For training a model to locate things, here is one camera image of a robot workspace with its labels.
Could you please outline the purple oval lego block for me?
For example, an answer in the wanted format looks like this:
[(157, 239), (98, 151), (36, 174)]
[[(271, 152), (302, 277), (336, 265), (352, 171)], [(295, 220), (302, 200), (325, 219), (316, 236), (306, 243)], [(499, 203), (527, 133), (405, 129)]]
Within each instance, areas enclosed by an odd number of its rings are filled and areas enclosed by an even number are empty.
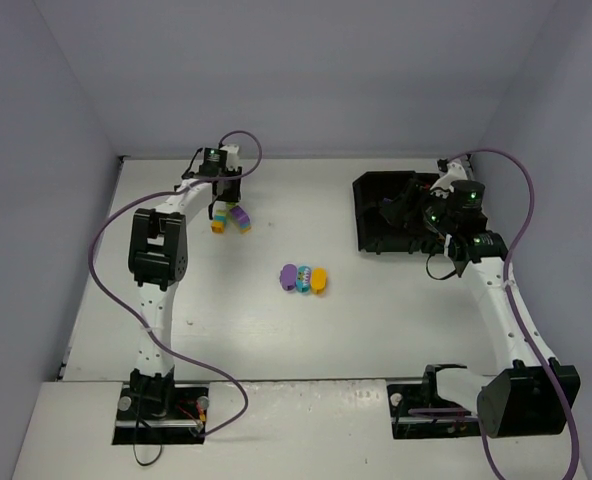
[(298, 267), (292, 263), (284, 265), (280, 271), (279, 282), (283, 290), (292, 291), (296, 288)]

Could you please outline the orange oval lego block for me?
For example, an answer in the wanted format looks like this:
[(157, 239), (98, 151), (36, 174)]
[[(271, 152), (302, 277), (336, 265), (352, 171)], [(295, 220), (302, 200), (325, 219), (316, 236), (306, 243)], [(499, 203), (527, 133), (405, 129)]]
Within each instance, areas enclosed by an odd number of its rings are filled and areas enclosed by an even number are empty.
[(314, 268), (310, 277), (310, 291), (315, 295), (322, 294), (326, 289), (327, 280), (328, 275), (324, 268)]

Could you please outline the teal oval face lego block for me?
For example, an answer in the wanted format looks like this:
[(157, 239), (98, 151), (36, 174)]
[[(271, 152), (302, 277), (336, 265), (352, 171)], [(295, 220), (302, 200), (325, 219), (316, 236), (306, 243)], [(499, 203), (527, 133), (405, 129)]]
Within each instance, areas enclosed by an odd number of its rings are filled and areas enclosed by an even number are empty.
[(312, 269), (309, 266), (300, 266), (297, 268), (296, 290), (300, 293), (307, 293), (311, 288)]

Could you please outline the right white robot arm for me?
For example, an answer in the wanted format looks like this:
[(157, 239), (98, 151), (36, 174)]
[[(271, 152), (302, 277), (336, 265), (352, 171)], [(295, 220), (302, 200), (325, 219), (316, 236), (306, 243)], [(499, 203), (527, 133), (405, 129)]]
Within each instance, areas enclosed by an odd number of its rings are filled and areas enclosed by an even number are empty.
[(565, 413), (580, 376), (561, 364), (535, 332), (511, 275), (503, 238), (488, 229), (485, 187), (467, 180), (429, 184), (413, 175), (381, 215), (412, 238), (412, 248), (443, 255), (453, 276), (471, 292), (492, 339), (496, 372), (476, 374), (463, 365), (429, 365), (423, 402), (414, 416), (458, 419), (474, 415), (492, 438), (556, 435), (571, 426)]

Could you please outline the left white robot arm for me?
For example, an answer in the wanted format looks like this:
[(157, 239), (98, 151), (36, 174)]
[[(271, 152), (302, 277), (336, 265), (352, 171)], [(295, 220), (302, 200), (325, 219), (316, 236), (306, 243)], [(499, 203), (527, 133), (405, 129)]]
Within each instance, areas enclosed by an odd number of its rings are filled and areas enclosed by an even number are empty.
[(203, 150), (196, 173), (185, 172), (164, 202), (139, 208), (132, 218), (128, 269), (139, 291), (139, 314), (146, 324), (130, 374), (130, 394), (142, 414), (163, 418), (174, 403), (174, 357), (171, 349), (172, 310), (179, 283), (188, 269), (187, 223), (222, 193), (240, 193), (238, 180), (213, 182), (243, 172), (239, 146)]

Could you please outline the black compartment sorting tray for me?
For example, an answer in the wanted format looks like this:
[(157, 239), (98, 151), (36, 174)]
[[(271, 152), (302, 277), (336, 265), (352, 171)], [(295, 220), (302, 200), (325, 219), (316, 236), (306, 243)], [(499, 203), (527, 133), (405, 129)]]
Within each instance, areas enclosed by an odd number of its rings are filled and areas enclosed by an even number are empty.
[(485, 185), (413, 170), (367, 172), (352, 183), (358, 249), (439, 254), (449, 235), (484, 233)]

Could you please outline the purple blue orange lego stack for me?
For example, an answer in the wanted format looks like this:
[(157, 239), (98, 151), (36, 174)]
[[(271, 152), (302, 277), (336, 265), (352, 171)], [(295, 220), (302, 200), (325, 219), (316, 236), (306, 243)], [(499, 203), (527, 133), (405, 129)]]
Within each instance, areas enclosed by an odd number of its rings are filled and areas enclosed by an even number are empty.
[(240, 205), (232, 205), (228, 210), (228, 214), (230, 220), (241, 233), (246, 233), (251, 229), (250, 217)]

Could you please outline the green blue orange lego stack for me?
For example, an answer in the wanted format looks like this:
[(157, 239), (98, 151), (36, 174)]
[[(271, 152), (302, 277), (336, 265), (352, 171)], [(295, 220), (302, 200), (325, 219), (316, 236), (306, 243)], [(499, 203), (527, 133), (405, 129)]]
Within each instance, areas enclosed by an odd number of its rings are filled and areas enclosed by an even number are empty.
[(219, 204), (213, 208), (211, 230), (215, 234), (223, 234), (228, 221), (228, 207), (226, 204)]

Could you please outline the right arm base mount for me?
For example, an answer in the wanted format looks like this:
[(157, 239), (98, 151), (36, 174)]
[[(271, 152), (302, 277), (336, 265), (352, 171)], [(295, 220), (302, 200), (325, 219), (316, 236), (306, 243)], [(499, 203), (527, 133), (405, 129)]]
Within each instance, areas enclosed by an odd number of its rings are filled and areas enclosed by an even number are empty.
[(437, 393), (436, 374), (458, 364), (425, 368), (421, 378), (394, 380), (386, 385), (391, 432), (394, 440), (458, 439), (479, 437), (475, 416)]

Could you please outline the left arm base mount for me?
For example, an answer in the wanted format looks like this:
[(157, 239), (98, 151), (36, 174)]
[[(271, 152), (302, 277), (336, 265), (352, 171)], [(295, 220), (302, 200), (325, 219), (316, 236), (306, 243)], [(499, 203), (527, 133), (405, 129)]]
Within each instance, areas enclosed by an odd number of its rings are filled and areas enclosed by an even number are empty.
[(140, 404), (127, 385), (117, 402), (113, 445), (202, 445), (209, 409), (207, 384), (178, 384), (163, 410)]

